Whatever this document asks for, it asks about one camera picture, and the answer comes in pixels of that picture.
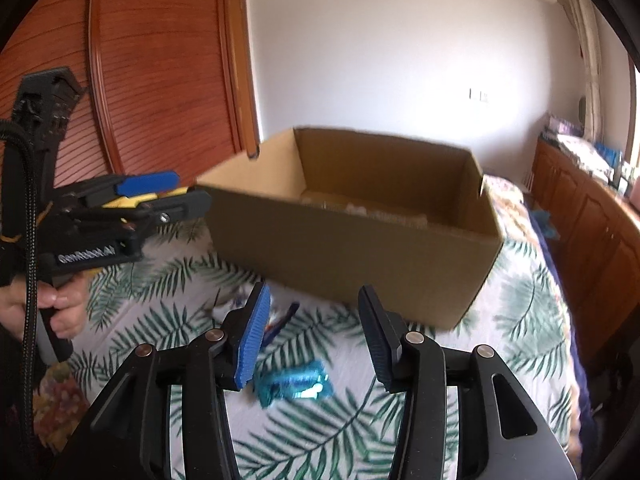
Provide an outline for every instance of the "blue wrapper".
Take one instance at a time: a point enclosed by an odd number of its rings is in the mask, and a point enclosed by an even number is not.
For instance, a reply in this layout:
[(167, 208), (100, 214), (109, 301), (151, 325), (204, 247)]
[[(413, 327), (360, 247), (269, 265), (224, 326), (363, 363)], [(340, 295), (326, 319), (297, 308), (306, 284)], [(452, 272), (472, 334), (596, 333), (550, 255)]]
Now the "blue wrapper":
[(334, 394), (320, 361), (274, 370), (254, 377), (254, 392), (263, 408), (276, 399), (324, 399)]

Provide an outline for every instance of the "curtain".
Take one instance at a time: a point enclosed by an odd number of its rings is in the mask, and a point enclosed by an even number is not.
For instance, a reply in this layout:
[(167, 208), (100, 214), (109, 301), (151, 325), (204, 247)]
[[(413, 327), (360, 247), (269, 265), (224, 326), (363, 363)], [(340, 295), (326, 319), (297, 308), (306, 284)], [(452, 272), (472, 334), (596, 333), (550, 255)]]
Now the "curtain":
[(584, 138), (602, 142), (602, 105), (600, 102), (600, 35), (596, 10), (591, 0), (561, 0), (569, 19), (578, 31), (586, 75), (586, 115)]

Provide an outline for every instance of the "finger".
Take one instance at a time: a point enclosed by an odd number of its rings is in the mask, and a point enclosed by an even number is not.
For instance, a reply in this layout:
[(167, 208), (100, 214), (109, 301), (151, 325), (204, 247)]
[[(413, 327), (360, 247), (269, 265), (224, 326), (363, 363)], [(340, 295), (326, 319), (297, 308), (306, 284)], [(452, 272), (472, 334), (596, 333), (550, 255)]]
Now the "finger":
[(83, 328), (84, 326), (77, 326), (63, 332), (57, 332), (56, 336), (58, 336), (58, 339), (73, 339), (82, 332)]
[[(49, 308), (53, 306), (58, 293), (48, 283), (38, 282), (38, 307)], [(8, 299), (11, 304), (24, 305), (27, 301), (27, 286), (24, 276), (16, 276), (9, 285)]]
[(86, 323), (86, 310), (84, 306), (66, 308), (60, 310), (51, 318), (51, 329), (58, 337), (66, 331), (80, 332)]
[(58, 297), (54, 302), (54, 306), (62, 309), (84, 305), (88, 298), (89, 280), (84, 273), (80, 273), (58, 289)]
[(24, 307), (16, 304), (0, 308), (0, 324), (18, 341), (21, 341), (24, 332)]

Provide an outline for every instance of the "wall outlet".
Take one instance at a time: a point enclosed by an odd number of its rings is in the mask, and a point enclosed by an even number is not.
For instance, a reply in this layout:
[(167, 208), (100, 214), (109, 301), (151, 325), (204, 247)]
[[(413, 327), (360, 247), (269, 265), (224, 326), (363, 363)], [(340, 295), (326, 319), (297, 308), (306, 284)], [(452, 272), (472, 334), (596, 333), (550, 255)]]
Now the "wall outlet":
[(482, 90), (476, 90), (475, 88), (469, 89), (469, 99), (472, 101), (480, 101), (481, 103), (489, 102), (489, 94)]

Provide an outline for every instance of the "cardboard box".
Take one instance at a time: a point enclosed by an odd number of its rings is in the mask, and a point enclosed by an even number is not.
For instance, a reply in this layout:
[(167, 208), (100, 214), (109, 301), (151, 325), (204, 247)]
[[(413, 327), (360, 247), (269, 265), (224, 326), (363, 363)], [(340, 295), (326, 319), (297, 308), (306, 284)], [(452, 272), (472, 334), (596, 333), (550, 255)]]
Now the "cardboard box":
[(222, 258), (354, 306), (370, 283), (387, 310), (439, 328), (460, 321), (502, 246), (481, 170), (452, 146), (296, 128), (198, 184)]

